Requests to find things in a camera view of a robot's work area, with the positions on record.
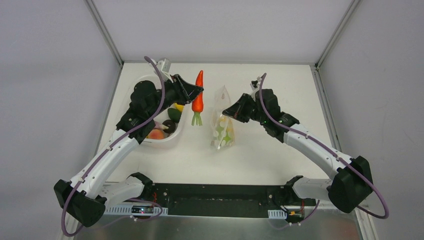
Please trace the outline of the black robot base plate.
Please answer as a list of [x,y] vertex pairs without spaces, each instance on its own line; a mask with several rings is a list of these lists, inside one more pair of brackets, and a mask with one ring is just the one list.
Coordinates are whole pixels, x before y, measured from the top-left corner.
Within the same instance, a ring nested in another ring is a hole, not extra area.
[[153,183],[138,197],[158,203],[169,216],[265,219],[276,213],[299,212],[315,206],[313,198],[301,199],[280,185],[222,185]]

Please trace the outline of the orange toy carrot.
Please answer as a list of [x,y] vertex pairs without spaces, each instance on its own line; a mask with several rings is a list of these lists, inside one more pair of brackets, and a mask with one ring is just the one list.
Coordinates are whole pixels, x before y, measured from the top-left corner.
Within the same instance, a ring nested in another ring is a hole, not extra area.
[[[204,86],[204,71],[200,70],[195,81],[195,85],[197,87]],[[204,102],[203,102],[203,93],[201,92],[196,99],[191,104],[191,110],[193,111],[193,116],[191,120],[192,126],[202,126],[202,117],[201,113],[204,110]]]

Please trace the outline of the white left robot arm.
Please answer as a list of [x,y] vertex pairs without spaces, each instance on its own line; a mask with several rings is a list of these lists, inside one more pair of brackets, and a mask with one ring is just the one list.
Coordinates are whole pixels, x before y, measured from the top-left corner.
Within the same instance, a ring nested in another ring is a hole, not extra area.
[[128,109],[105,147],[69,181],[60,179],[53,187],[62,208],[62,228],[67,214],[84,227],[93,226],[109,207],[132,198],[147,202],[152,198],[152,180],[135,172],[119,183],[104,186],[122,160],[138,147],[156,126],[154,118],[173,104],[191,104],[204,91],[180,75],[161,81],[161,89],[149,80],[134,86]]

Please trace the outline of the clear polka dot zip bag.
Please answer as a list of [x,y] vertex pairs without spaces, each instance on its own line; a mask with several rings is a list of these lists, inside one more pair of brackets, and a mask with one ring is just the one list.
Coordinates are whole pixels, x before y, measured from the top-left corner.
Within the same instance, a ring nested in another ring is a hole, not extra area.
[[235,144],[235,130],[232,120],[223,111],[232,105],[227,88],[223,85],[214,93],[211,112],[211,146],[216,150],[229,148]]

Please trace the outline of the long yellow toy squash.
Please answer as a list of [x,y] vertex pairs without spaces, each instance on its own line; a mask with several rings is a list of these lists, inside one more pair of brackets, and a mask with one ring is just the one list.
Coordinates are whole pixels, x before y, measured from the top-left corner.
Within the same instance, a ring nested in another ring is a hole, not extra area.
[[179,112],[183,112],[183,110],[184,110],[184,105],[181,105],[181,104],[177,104],[177,103],[175,103],[174,104],[174,107],[179,111]]

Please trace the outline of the yellow toy pepper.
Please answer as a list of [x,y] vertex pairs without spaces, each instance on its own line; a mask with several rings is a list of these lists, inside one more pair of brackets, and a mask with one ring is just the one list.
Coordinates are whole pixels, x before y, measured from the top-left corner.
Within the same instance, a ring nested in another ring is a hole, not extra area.
[[230,119],[229,119],[227,116],[224,116],[224,115],[223,115],[223,116],[221,116],[221,117],[219,118],[218,126],[219,126],[220,128],[225,129],[225,128],[227,128],[227,127],[228,127],[229,123],[230,123]]

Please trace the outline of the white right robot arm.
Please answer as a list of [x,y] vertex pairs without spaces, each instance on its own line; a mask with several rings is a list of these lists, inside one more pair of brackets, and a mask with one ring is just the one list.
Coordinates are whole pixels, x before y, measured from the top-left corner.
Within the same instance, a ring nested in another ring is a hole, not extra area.
[[369,162],[362,156],[352,158],[314,142],[315,136],[298,119],[281,111],[271,89],[257,91],[255,96],[244,93],[222,113],[242,123],[250,120],[260,123],[268,135],[302,153],[327,175],[324,179],[293,177],[283,186],[288,204],[296,205],[303,199],[325,200],[340,211],[350,213],[372,193],[372,188],[363,180],[373,181]]

